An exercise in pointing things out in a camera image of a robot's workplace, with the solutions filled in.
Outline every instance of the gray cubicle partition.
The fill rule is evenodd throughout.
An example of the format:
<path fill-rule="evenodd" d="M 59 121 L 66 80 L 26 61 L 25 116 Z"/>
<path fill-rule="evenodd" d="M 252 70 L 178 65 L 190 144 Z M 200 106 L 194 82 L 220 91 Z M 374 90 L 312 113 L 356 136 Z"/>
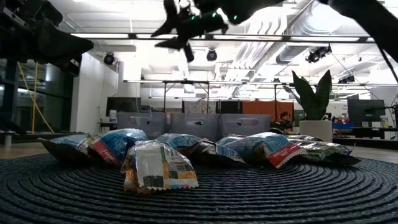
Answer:
<path fill-rule="evenodd" d="M 141 129 L 151 140 L 166 133 L 166 122 L 164 113 L 118 113 L 118 129 Z"/>
<path fill-rule="evenodd" d="M 217 141 L 220 135 L 219 114 L 172 113 L 170 124 L 172 133 L 191 134 L 210 141 Z"/>
<path fill-rule="evenodd" d="M 266 114 L 222 114 L 222 137 L 229 134 L 250 136 L 269 131 L 271 116 Z"/>

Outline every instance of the yellow cable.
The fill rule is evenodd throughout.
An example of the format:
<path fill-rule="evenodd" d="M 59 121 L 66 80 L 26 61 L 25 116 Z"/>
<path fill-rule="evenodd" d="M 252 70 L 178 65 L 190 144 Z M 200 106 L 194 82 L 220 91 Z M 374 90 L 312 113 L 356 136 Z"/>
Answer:
<path fill-rule="evenodd" d="M 32 94 L 30 94 L 30 90 L 29 90 L 29 87 L 27 86 L 27 83 L 26 83 L 26 80 L 25 80 L 25 74 L 24 74 L 24 71 L 22 70 L 22 67 L 21 67 L 21 65 L 20 65 L 20 63 L 18 62 L 18 67 L 19 67 L 19 71 L 21 71 L 21 74 L 22 74 L 22 79 L 24 80 L 24 83 L 25 83 L 25 86 L 26 86 L 26 90 L 28 91 L 28 93 L 29 93 L 29 96 L 30 96 L 30 98 L 32 99 L 32 101 L 33 101 L 33 104 L 35 105 L 35 107 L 37 108 L 37 112 L 39 112 L 39 114 L 40 114 L 40 116 L 42 117 L 42 119 L 43 119 L 43 121 L 44 121 L 44 123 L 47 125 L 47 127 L 49 127 L 49 129 L 51 130 L 51 133 L 52 134 L 54 134 L 54 131 L 52 130 L 52 128 L 50 127 L 50 125 L 48 124 L 48 122 L 45 120 L 45 118 L 44 118 L 44 116 L 43 116 L 43 114 L 42 114 L 42 112 L 40 111 L 40 108 L 39 108 L 39 106 L 37 106 L 37 103 L 35 102 L 35 100 L 33 99 L 33 96 L 32 96 Z"/>
<path fill-rule="evenodd" d="M 32 134 L 35 133 L 35 121 L 36 121 L 36 86 L 37 86 L 37 69 L 39 67 L 39 63 L 36 62 L 36 69 L 35 69 L 35 88 L 33 90 L 34 96 L 34 104 L 33 104 L 33 121 L 32 121 Z"/>

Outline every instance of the computer monitor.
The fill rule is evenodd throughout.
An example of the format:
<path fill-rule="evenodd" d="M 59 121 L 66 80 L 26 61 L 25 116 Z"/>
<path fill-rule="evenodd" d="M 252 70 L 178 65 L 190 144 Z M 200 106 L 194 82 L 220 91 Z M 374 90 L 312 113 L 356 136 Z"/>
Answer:
<path fill-rule="evenodd" d="M 106 116 L 109 111 L 139 113 L 141 108 L 141 98 L 135 97 L 108 97 L 106 104 Z"/>
<path fill-rule="evenodd" d="M 384 100 L 348 100 L 348 119 L 350 123 L 380 121 L 386 115 Z"/>

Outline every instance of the floor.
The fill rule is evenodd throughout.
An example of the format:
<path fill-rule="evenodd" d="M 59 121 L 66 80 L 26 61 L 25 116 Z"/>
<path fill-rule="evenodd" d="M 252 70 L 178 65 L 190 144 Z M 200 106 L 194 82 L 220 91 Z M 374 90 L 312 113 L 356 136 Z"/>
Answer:
<path fill-rule="evenodd" d="M 0 159 L 14 159 L 24 156 L 33 156 L 48 153 L 41 143 L 13 144 L 11 149 L 7 150 L 0 146 Z M 398 164 L 398 150 L 372 149 L 365 147 L 356 147 L 352 156 L 379 161 L 393 162 Z"/>

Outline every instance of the white planter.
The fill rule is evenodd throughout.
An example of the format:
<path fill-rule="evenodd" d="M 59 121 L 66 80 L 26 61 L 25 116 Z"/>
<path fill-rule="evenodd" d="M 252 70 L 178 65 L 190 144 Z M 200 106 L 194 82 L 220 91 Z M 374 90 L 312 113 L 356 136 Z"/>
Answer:
<path fill-rule="evenodd" d="M 333 141 L 331 121 L 300 121 L 300 134 L 317 137 L 325 142 Z"/>

